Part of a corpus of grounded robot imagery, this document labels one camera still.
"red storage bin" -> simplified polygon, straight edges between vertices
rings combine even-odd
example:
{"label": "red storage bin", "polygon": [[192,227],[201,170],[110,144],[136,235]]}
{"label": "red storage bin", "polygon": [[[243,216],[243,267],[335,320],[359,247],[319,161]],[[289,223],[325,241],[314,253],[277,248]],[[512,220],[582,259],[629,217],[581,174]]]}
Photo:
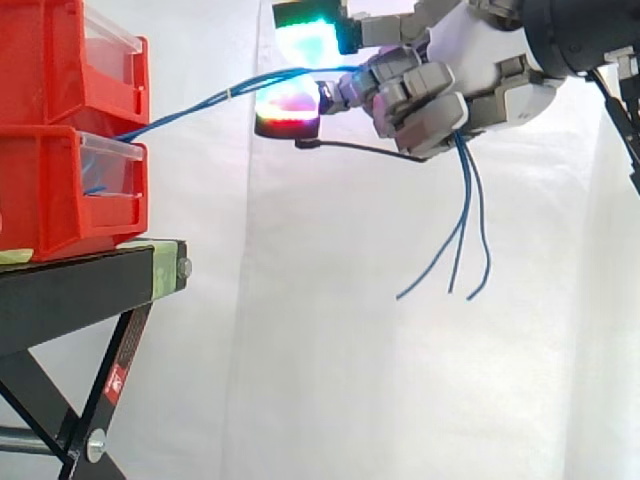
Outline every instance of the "red storage bin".
{"label": "red storage bin", "polygon": [[148,225],[147,152],[71,127],[0,127],[0,254],[113,249]]}
{"label": "red storage bin", "polygon": [[0,125],[113,137],[149,123],[147,42],[82,0],[0,0]]}

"blue cable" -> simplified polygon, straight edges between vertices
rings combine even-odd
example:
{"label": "blue cable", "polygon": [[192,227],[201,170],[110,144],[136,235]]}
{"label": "blue cable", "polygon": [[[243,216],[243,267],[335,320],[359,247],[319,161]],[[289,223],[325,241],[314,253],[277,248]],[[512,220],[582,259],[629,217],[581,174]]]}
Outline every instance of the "blue cable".
{"label": "blue cable", "polygon": [[319,69],[290,68],[286,70],[279,70],[276,72],[258,75],[257,77],[253,77],[253,78],[250,78],[249,80],[245,80],[244,82],[241,82],[238,85],[235,85],[228,90],[218,92],[212,97],[209,97],[201,101],[200,103],[194,105],[191,108],[162,117],[146,127],[143,127],[139,130],[135,130],[133,132],[126,133],[124,135],[120,135],[118,137],[115,137],[115,139],[121,142],[130,143],[144,133],[147,133],[151,130],[155,130],[156,128],[168,125],[169,123],[172,123],[187,115],[191,115],[192,113],[199,112],[200,110],[204,110],[206,108],[214,107],[231,98],[253,93],[263,88],[271,87],[278,83],[286,82],[287,80],[291,80],[293,78],[300,77],[302,75],[308,75],[311,73],[355,72],[358,70],[358,68],[359,67],[351,67],[351,66],[343,66],[343,67],[336,67],[336,68],[319,68]]}
{"label": "blue cable", "polygon": [[[460,164],[462,165],[463,174],[465,173],[465,161],[464,161],[465,157],[466,157],[465,155],[462,155],[462,154],[460,155]],[[456,224],[453,231],[451,232],[451,235],[449,235],[449,238],[447,238],[447,240],[444,242],[444,245],[442,245],[438,253],[436,253],[436,256],[433,258],[433,260],[431,261],[427,269],[411,285],[409,285],[409,287],[407,287],[400,294],[396,295],[396,300],[400,301],[404,297],[409,295],[418,287],[418,285],[422,283],[422,281],[425,278],[429,276],[429,274],[431,274],[435,266],[438,264],[438,262],[442,258],[442,255],[444,255],[444,252],[447,251],[447,248],[449,248],[449,246],[453,243],[453,240],[456,238],[456,235],[458,235],[460,230],[463,228],[463,225],[467,221],[466,219],[468,218],[468,216],[469,216],[469,208],[467,207],[465,202],[465,206],[462,209],[462,213],[460,214],[460,219],[458,220],[458,223]]]}
{"label": "blue cable", "polygon": [[460,261],[462,260],[462,250],[464,248],[464,240],[467,231],[467,223],[469,221],[469,210],[471,209],[471,197],[473,196],[473,181],[471,179],[471,169],[469,168],[469,157],[466,152],[466,144],[464,138],[460,133],[456,132],[453,139],[458,148],[458,154],[460,155],[460,162],[462,163],[462,171],[464,173],[464,210],[463,220],[460,227],[460,238],[458,241],[458,250],[456,251],[456,259],[453,264],[453,271],[451,272],[451,280],[449,282],[449,294],[453,293],[458,278],[458,271],[460,270]]}
{"label": "blue cable", "polygon": [[471,168],[473,169],[473,174],[476,179],[476,185],[478,186],[478,203],[480,206],[480,236],[482,237],[482,247],[484,248],[484,254],[486,258],[486,264],[484,269],[484,276],[482,277],[482,282],[476,288],[471,295],[467,297],[468,301],[472,301],[475,299],[480,292],[484,290],[489,282],[489,276],[491,275],[491,248],[489,247],[489,241],[487,239],[487,226],[486,226],[486,212],[485,212],[485,198],[484,198],[484,187],[482,186],[482,177],[480,176],[480,172],[478,171],[478,166],[476,165],[476,161],[471,154],[471,150],[469,147],[465,145],[465,152],[467,154],[467,158],[469,159],[469,163],[471,164]]}
{"label": "blue cable", "polygon": [[93,187],[90,188],[89,190],[86,190],[84,192],[85,195],[89,196],[89,195],[95,195],[96,193],[100,193],[100,192],[104,192],[107,189],[107,187],[104,186],[99,186],[99,187]]}
{"label": "blue cable", "polygon": [[420,283],[422,283],[422,281],[433,271],[437,263],[442,258],[442,255],[444,255],[444,252],[447,250],[447,248],[449,248],[449,246],[453,243],[453,240],[456,238],[456,235],[460,233],[460,241],[458,243],[458,252],[456,254],[456,262],[454,264],[451,283],[449,286],[450,288],[449,293],[453,291],[453,287],[455,286],[455,280],[457,278],[457,273],[459,269],[460,259],[462,256],[462,249],[464,245],[464,232],[466,230],[470,207],[471,207],[471,197],[473,193],[471,171],[473,171],[473,175],[475,177],[475,181],[478,187],[478,199],[479,199],[479,210],[480,210],[480,235],[482,237],[482,245],[483,245],[484,253],[486,257],[486,265],[485,265],[485,271],[484,271],[484,276],[482,278],[482,282],[480,283],[478,288],[476,288],[467,297],[467,301],[474,300],[478,296],[478,294],[480,294],[480,292],[484,290],[484,288],[487,286],[487,283],[489,281],[489,277],[491,275],[491,249],[489,247],[489,241],[487,239],[486,211],[485,211],[486,204],[485,204],[484,187],[482,185],[482,178],[480,176],[480,172],[473,158],[473,155],[471,154],[471,151],[469,150],[469,147],[467,146],[466,141],[464,140],[464,137],[459,133],[456,133],[454,135],[454,140],[456,143],[456,147],[458,149],[458,154],[460,156],[460,163],[462,165],[462,170],[465,177],[465,190],[467,193],[462,214],[460,216],[460,219],[458,220],[457,225],[453,229],[453,232],[451,232],[451,235],[449,235],[449,238],[447,238],[444,245],[440,248],[435,258],[429,264],[429,266],[424,271],[424,273],[422,273],[422,275],[420,275],[416,279],[416,281],[413,282],[406,290],[404,290],[402,293],[397,295],[396,296],[397,300],[402,300],[409,293],[411,293],[418,285],[420,285]]}

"green light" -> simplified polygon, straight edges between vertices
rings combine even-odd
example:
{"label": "green light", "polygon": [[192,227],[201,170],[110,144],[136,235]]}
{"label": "green light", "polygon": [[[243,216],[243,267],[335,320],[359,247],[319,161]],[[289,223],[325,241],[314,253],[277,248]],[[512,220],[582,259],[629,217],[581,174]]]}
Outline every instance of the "green light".
{"label": "green light", "polygon": [[341,64],[335,26],[317,20],[276,30],[276,41],[292,65],[330,68]]}

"green tape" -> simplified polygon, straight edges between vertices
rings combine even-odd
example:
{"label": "green tape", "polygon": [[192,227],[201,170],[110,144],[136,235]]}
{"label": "green tape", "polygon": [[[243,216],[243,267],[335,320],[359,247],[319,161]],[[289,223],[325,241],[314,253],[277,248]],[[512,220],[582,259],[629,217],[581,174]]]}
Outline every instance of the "green tape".
{"label": "green tape", "polygon": [[33,250],[7,250],[0,252],[0,265],[16,265],[19,263],[29,263],[33,258]]}
{"label": "green tape", "polygon": [[178,244],[171,241],[133,241],[120,245],[120,249],[153,247],[153,298],[171,295],[178,280]]}

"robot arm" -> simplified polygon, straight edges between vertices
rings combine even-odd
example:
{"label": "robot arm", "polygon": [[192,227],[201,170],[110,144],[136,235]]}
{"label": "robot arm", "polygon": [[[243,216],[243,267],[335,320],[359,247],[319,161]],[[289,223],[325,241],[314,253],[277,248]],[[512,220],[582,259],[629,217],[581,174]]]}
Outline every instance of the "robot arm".
{"label": "robot arm", "polygon": [[[544,74],[524,29],[510,27],[520,3],[419,2],[413,14],[393,17],[400,27],[390,31],[404,39],[401,46],[381,50],[335,85],[321,84],[322,113],[362,107],[380,137],[422,158],[452,148],[455,131],[473,138],[530,121],[551,104],[562,80]],[[389,18],[367,19],[363,44],[385,42],[380,26],[388,28]]]}
{"label": "robot arm", "polygon": [[525,124],[566,77],[617,63],[626,108],[608,99],[607,109],[640,191],[640,0],[421,0],[413,13],[350,22],[344,53],[391,46],[322,83],[321,113],[363,108],[381,137],[423,158],[452,148],[455,131]]}

